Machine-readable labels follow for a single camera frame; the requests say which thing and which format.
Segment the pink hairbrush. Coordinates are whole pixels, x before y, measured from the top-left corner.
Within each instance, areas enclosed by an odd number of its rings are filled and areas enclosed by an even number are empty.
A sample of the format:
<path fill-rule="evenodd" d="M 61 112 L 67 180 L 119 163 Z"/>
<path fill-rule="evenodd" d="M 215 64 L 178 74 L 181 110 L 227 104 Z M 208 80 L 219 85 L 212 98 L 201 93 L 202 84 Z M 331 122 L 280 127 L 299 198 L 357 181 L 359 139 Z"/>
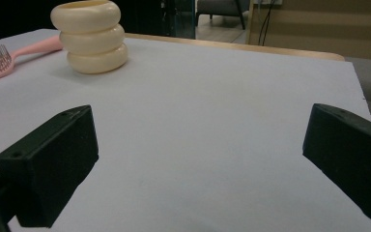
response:
<path fill-rule="evenodd" d="M 9 75 L 14 70 L 15 59 L 22 55 L 58 51 L 63 48 L 58 36 L 53 36 L 43 41 L 29 44 L 23 48 L 9 52 L 0 44 L 0 78 Z"/>

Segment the wooden cabinet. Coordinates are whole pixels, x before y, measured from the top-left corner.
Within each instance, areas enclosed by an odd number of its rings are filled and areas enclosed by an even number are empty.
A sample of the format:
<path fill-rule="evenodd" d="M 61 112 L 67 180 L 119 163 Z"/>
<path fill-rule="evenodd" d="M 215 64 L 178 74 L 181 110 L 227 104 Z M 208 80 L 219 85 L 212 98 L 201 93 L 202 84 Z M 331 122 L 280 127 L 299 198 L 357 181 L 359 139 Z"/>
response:
<path fill-rule="evenodd" d="M 246 42 L 371 59 L 371 0 L 282 0 L 248 13 Z"/>

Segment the teal glass panel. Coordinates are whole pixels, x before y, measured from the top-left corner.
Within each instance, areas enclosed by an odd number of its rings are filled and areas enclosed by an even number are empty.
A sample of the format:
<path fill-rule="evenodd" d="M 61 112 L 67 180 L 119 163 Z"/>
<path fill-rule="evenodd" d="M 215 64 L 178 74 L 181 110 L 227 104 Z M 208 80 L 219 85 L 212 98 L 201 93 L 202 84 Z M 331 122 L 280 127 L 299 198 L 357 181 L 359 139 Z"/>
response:
<path fill-rule="evenodd" d="M 195 38 L 195 0 L 160 0 L 160 8 L 164 36 Z"/>

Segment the white table mat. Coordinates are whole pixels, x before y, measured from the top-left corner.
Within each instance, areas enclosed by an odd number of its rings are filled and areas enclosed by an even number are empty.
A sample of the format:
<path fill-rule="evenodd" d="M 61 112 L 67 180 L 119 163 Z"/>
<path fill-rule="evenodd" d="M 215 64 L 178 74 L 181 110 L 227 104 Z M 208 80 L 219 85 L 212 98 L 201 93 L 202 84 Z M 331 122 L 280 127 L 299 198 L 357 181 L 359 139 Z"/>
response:
<path fill-rule="evenodd" d="M 64 52 L 0 79 L 0 152 L 92 107 L 100 158 L 50 229 L 29 232 L 371 232 L 302 153 L 314 103 L 369 113 L 352 64 L 130 39 L 128 61 L 74 72 Z"/>

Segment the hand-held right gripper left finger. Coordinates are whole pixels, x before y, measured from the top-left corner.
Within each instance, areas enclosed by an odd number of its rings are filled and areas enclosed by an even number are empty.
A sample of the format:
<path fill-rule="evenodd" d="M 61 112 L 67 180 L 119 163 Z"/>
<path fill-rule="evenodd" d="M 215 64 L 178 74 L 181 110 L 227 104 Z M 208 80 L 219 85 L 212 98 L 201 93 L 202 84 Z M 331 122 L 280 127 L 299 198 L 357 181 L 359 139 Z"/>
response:
<path fill-rule="evenodd" d="M 92 107 L 55 115 L 0 153 L 3 220 L 52 226 L 98 159 Z"/>

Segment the cream ringed holder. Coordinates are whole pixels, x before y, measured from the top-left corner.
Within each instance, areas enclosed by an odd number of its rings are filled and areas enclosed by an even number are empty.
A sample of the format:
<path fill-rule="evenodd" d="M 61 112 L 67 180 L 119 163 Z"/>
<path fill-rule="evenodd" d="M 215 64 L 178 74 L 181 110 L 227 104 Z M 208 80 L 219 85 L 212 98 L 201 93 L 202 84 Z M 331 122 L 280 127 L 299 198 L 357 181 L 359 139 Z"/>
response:
<path fill-rule="evenodd" d="M 84 0 L 55 7 L 52 24 L 68 52 L 69 65 L 79 73 L 106 73 L 128 60 L 120 8 L 110 0 Z"/>

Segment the grey chair with dark legs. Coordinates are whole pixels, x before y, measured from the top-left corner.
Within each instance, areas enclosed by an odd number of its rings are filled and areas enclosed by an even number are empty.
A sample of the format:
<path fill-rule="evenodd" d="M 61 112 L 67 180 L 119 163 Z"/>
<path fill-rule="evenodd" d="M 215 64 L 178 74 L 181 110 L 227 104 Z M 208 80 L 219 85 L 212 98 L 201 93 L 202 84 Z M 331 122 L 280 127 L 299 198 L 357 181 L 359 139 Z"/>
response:
<path fill-rule="evenodd" d="M 243 13 L 249 10 L 250 0 L 197 0 L 195 25 L 199 23 L 200 15 L 235 16 L 240 19 L 242 29 L 245 29 Z"/>

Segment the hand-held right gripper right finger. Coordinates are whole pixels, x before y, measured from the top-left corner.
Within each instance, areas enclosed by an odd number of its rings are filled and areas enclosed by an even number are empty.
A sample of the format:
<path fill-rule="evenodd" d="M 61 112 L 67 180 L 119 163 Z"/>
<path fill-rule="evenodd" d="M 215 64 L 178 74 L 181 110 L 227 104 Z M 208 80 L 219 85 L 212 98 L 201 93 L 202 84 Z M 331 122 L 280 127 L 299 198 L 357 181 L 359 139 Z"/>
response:
<path fill-rule="evenodd" d="M 371 219 L 371 122 L 335 106 L 312 106 L 302 153 Z"/>

